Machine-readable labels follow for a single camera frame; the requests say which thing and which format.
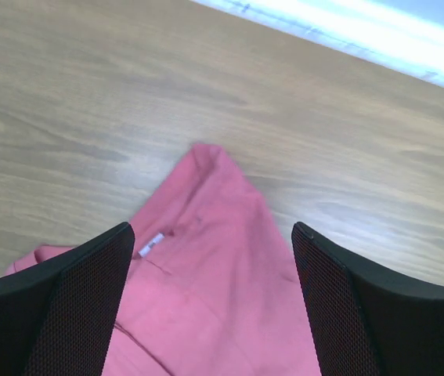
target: pink fabric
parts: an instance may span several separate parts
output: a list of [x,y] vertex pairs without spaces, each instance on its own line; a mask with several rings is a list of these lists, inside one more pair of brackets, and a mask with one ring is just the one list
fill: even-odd
[[[221,147],[194,146],[130,223],[104,375],[320,376],[293,257]],[[67,249],[43,245],[9,273]]]

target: white floor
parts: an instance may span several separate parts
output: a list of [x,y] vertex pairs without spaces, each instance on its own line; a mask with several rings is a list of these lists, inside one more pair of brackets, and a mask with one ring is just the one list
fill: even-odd
[[444,86],[444,26],[386,5],[367,0],[195,1]]

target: clothing tag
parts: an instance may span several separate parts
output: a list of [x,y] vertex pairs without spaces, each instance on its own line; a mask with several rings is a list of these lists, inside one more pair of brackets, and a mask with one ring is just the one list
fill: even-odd
[[159,233],[151,241],[149,241],[149,243],[145,247],[143,247],[141,249],[141,251],[138,253],[140,254],[140,256],[145,257],[146,254],[149,253],[150,250],[153,248],[153,246],[160,243],[161,240],[163,240],[163,239],[164,239],[164,235],[162,233]]

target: table surface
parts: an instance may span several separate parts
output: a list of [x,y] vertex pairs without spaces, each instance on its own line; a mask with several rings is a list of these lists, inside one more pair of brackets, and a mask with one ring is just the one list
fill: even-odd
[[0,275],[223,145],[301,220],[444,284],[444,89],[186,0],[0,0]]

